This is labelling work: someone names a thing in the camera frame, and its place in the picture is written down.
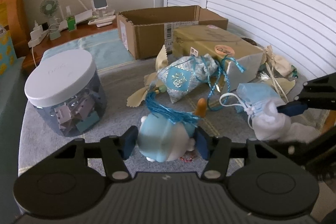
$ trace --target green bead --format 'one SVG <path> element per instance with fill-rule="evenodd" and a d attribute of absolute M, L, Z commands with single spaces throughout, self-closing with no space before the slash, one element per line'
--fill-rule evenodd
<path fill-rule="evenodd" d="M 160 91 L 161 93 L 164 93 L 164 92 L 167 91 L 167 87 L 166 87 L 165 85 L 161 85 L 161 86 L 159 86 L 159 91 Z"/>

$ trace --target bed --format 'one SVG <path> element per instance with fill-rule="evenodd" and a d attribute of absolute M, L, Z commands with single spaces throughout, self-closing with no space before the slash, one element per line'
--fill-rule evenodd
<path fill-rule="evenodd" d="M 8 26 L 18 58 L 0 77 L 0 223 L 11 223 L 18 214 L 12 187 L 17 177 L 18 147 L 27 103 L 26 78 L 21 66 L 24 56 L 29 53 L 29 28 L 23 0 L 0 0 L 3 2 L 7 4 Z"/>

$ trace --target table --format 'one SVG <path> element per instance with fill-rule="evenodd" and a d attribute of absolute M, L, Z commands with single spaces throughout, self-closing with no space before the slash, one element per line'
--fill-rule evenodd
<path fill-rule="evenodd" d="M 77 26 L 77 30 L 74 30 L 72 32 L 69 32 L 68 30 L 61 31 L 61 37 L 53 41 L 51 41 L 49 39 L 49 36 L 47 35 L 40 44 L 33 48 L 36 65 L 40 63 L 44 52 L 52 47 L 67 43 L 75 39 L 79 39 L 81 37 L 86 37 L 88 35 L 99 32 L 109 31 L 115 28 L 117 28 L 116 20 L 114 20 L 112 24 L 103 27 L 97 27 L 96 25 L 79 24 Z M 35 69 L 33 55 L 31 52 L 25 57 L 22 63 L 22 68 L 27 74 L 30 74 Z"/>

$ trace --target jar lid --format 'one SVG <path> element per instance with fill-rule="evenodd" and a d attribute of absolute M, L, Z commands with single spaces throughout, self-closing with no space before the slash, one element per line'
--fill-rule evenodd
<path fill-rule="evenodd" d="M 86 50 L 69 50 L 44 60 L 25 84 L 28 100 L 37 107 L 60 104 L 80 92 L 96 71 Z"/>

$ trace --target cardboard box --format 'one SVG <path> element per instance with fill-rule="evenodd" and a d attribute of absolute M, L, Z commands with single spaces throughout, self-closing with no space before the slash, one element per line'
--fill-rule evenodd
<path fill-rule="evenodd" d="M 246 71 L 241 73 L 232 61 L 226 60 L 225 69 L 230 80 L 230 91 L 235 90 L 239 83 L 252 81 L 257 75 L 263 51 L 235 34 L 214 25 L 198 25 L 179 27 L 174 30 L 173 37 L 173 55 L 177 58 L 209 53 L 220 62 L 226 54 L 234 57 Z M 224 78 L 220 81 L 220 87 L 223 86 Z"/>
<path fill-rule="evenodd" d="M 156 56 L 163 44 L 172 50 L 172 30 L 181 25 L 215 25 L 228 20 L 200 6 L 172 6 L 131 10 L 117 14 L 119 37 L 135 59 Z"/>

